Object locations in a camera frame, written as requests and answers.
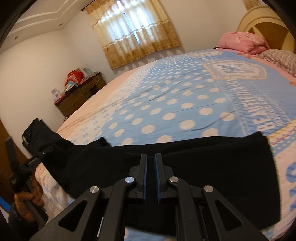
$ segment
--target striped pillow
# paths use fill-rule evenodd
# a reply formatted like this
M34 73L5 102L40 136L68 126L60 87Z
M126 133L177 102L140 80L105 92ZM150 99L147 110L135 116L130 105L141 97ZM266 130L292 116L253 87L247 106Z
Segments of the striped pillow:
M257 57L271 62L296 78L296 54L291 51L269 49L257 54Z

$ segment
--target bedsheet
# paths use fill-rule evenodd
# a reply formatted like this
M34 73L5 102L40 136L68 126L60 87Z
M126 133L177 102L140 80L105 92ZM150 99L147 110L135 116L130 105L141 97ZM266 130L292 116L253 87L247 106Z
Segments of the bedsheet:
M262 232L275 240L296 216L296 86L291 84L295 82L275 65L236 51L172 56L109 83L58 133L74 144L85 145L104 136L117 146L242 137L262 131L274 154L281 193L281 221ZM74 200L42 164L36 173L59 209ZM127 229L126 240L133 240L138 232ZM167 238L149 233L137 236L137 240Z

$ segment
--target pink pillow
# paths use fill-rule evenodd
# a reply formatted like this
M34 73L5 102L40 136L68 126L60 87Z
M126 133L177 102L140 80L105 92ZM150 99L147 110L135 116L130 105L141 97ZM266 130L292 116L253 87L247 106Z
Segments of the pink pillow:
M220 48L233 49L252 55L270 49L263 37L247 32L225 33L220 38L218 45Z

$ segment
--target wooden headboard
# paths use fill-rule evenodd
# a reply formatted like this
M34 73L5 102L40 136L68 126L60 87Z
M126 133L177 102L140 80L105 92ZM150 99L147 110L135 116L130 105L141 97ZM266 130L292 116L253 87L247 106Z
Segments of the wooden headboard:
M290 50L296 53L292 34L280 17L268 6L251 8L243 16L237 30L263 36L271 49Z

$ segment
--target pillow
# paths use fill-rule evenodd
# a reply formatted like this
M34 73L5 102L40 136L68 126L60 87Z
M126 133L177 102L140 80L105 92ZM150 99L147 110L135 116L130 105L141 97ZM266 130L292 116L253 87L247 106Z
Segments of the pillow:
M223 34L219 41L219 47L252 55L270 49L263 37L247 32L229 32Z
M258 54L257 57L271 62L296 78L296 54L291 51L269 49Z

